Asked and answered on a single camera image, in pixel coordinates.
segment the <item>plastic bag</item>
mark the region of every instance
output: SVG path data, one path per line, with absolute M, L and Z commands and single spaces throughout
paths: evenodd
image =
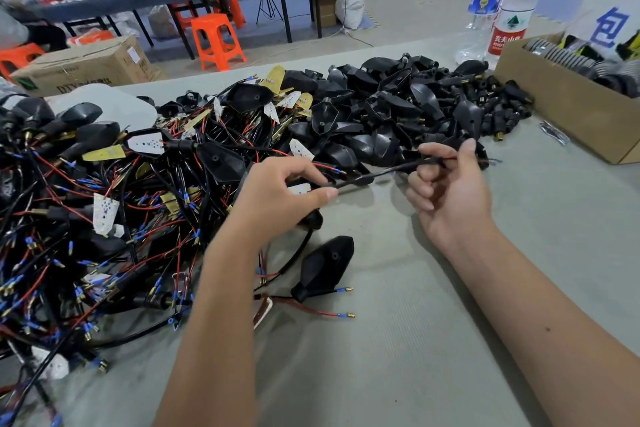
M 149 26 L 151 32 L 158 39 L 178 37 L 178 30 L 172 22 L 171 13 L 166 5 L 156 5 L 149 12 Z
M 364 0 L 335 0 L 335 15 L 348 29 L 357 29 L 364 17 Z

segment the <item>floor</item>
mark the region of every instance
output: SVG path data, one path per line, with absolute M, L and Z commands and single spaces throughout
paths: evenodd
M 245 51 L 248 63 L 236 63 L 232 69 L 362 49 L 367 44 L 384 46 L 452 34 L 466 24 L 467 6 L 468 0 L 365 0 L 367 12 L 380 26 L 351 33 L 363 42 L 336 31 L 320 40 L 249 48 Z M 548 34 L 560 28 L 556 22 L 535 17 L 530 34 Z M 199 60 L 178 59 L 159 66 L 169 78 L 202 74 Z

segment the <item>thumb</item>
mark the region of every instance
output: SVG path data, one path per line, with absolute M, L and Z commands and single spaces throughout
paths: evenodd
M 321 187 L 300 196 L 300 198 L 305 200 L 305 204 L 309 210 L 314 210 L 326 206 L 329 201 L 335 199 L 339 193 L 340 191 L 334 187 Z
M 467 139 L 462 142 L 458 150 L 458 166 L 462 172 L 467 172 L 474 168 L 478 169 L 475 139 Z

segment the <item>brown carton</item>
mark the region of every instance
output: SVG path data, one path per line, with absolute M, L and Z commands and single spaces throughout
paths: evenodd
M 44 54 L 11 77 L 31 96 L 69 93 L 89 83 L 121 86 L 161 79 L 132 35 Z
M 561 34 L 544 36 L 560 42 Z M 542 118 L 611 164 L 640 162 L 640 99 L 631 99 L 509 42 L 495 68 L 504 83 L 515 80 L 531 93 Z

